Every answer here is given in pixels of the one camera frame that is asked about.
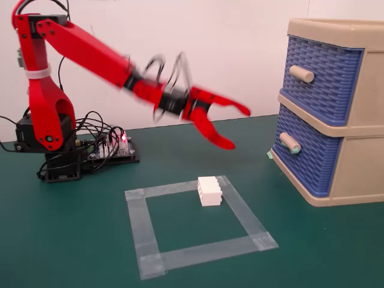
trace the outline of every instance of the circuit board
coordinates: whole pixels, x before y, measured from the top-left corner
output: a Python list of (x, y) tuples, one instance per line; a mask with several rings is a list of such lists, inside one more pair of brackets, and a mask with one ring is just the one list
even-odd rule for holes
[[(87, 162), (90, 164), (103, 162), (106, 158), (110, 157), (117, 148), (115, 141), (113, 140), (110, 142), (108, 137), (106, 137), (106, 139), (88, 155)], [(117, 153), (106, 162), (106, 165), (134, 162), (139, 162), (136, 146), (132, 142), (131, 137), (124, 134), (119, 137), (119, 148)]]

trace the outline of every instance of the blue drawer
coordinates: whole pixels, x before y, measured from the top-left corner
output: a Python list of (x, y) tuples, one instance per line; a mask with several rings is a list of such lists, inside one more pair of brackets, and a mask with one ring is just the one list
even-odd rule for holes
[[(345, 126), (363, 51), (290, 36), (280, 93), (324, 123)], [(290, 75), (293, 65), (312, 71), (314, 80)]]
[[(279, 139), (281, 133), (291, 135), (301, 145), (297, 154), (292, 154)], [(315, 197), (327, 197), (342, 138), (329, 137), (296, 116), (287, 107), (280, 105), (277, 121), (274, 152)]]

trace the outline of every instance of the green table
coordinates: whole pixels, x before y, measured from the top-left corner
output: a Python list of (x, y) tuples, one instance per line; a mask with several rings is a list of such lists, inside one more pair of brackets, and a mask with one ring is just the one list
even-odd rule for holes
[[(268, 159), (276, 116), (216, 122), (224, 151), (192, 125), (129, 131), (141, 162), (46, 184), (42, 155), (0, 151), (0, 287), (383, 287), (384, 203), (315, 208)], [(226, 175), (278, 249), (141, 281), (124, 191)], [(223, 203), (148, 200), (161, 252), (245, 236)]]

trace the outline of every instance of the white wall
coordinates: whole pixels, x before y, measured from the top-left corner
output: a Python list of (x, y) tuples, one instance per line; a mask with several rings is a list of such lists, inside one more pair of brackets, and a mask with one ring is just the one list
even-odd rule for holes
[[(17, 66), (19, 47), (10, 24), (16, 0), (0, 10), (0, 115), (18, 121), (28, 106), (28, 81)], [(151, 56), (167, 58), (168, 77), (176, 55), (187, 53), (194, 83), (234, 98), (251, 108), (252, 116), (278, 112), (277, 92), (283, 81), (288, 21), (293, 17), (381, 19), (381, 1), (348, 0), (70, 0), (72, 21), (144, 67)], [(37, 0), (26, 13), (62, 13), (54, 3)], [(52, 79), (57, 81), (60, 56), (48, 45)], [(76, 116), (89, 110), (126, 129), (152, 127), (151, 106), (119, 92), (69, 60), (62, 65), (62, 83)], [(232, 108), (212, 107), (211, 119), (238, 118)], [(157, 125), (180, 124), (171, 116)], [(0, 139), (14, 140), (14, 127), (0, 119)]]

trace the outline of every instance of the drawer handle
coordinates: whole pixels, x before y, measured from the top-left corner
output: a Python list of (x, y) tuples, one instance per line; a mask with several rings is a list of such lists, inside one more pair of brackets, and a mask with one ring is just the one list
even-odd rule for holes
[(307, 83), (312, 82), (314, 79), (313, 72), (308, 71), (296, 65), (293, 65), (289, 68), (289, 74)]
[(301, 145), (291, 135), (286, 132), (280, 134), (281, 144), (288, 147), (292, 154), (297, 154), (301, 150)]

